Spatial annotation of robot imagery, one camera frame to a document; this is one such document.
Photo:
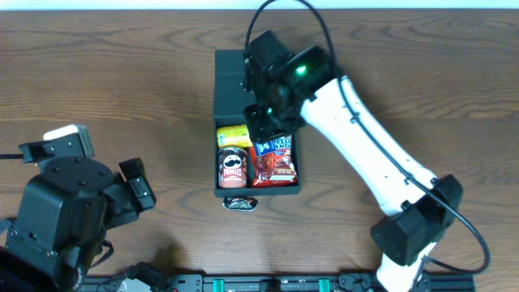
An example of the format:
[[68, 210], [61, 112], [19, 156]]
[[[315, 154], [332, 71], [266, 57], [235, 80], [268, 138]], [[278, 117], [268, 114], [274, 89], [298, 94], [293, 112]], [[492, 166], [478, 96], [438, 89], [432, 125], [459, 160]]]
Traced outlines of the small black candy wrapper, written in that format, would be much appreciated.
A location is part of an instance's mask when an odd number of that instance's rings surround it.
[[258, 200], [253, 197], [226, 197], [222, 206], [231, 211], [251, 212], [257, 208]]

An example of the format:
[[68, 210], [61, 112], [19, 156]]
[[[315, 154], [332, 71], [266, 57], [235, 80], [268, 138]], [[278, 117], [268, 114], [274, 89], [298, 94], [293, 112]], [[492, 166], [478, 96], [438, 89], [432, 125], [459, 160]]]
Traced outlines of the red panda biscuit box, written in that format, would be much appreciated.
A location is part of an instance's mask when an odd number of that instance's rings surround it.
[[297, 182], [297, 170], [291, 157], [292, 146], [291, 135], [252, 144], [253, 188], [281, 187]]

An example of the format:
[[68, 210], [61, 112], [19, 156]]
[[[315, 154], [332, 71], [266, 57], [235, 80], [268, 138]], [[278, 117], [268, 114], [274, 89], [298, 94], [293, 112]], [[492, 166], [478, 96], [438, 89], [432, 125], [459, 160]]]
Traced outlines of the dark green box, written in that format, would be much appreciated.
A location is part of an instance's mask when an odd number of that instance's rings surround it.
[[[240, 125], [246, 122], [243, 111], [246, 106], [256, 103], [252, 93], [244, 91], [244, 60], [241, 49], [219, 49], [215, 52], [215, 81], [213, 95], [213, 121], [216, 129]], [[281, 187], [265, 188], [221, 188], [219, 176], [214, 175], [214, 195], [226, 197], [257, 197], [274, 195], [297, 195], [302, 190], [302, 178]]]

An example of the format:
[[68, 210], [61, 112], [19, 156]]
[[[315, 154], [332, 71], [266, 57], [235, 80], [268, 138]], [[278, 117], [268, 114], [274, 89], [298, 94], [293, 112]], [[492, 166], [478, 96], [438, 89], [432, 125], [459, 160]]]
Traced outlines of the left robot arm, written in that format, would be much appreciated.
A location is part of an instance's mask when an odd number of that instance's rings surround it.
[[107, 231], [137, 221], [157, 201], [140, 158], [119, 166], [58, 157], [28, 181], [16, 218], [6, 220], [3, 291], [77, 291], [96, 257], [109, 258]]

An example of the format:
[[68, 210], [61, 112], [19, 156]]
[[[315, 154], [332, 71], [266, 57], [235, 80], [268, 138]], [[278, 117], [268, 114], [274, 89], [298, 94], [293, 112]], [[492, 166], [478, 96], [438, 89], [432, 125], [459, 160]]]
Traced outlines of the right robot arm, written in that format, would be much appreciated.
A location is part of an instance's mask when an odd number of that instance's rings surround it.
[[462, 186], [437, 178], [413, 159], [360, 101], [350, 80], [330, 67], [319, 46], [290, 51], [270, 31], [244, 51], [245, 86], [256, 103], [244, 110], [251, 141], [261, 146], [307, 124], [325, 136], [358, 172], [384, 213], [371, 227], [383, 252], [377, 281], [409, 291], [424, 257], [453, 223]]

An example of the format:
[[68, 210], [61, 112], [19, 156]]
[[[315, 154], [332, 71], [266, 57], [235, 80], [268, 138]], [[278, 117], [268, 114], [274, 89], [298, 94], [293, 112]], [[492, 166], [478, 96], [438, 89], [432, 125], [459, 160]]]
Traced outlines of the red pringles can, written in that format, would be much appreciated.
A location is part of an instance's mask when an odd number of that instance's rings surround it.
[[247, 186], [247, 158], [244, 148], [227, 147], [218, 150], [219, 188], [245, 188]]

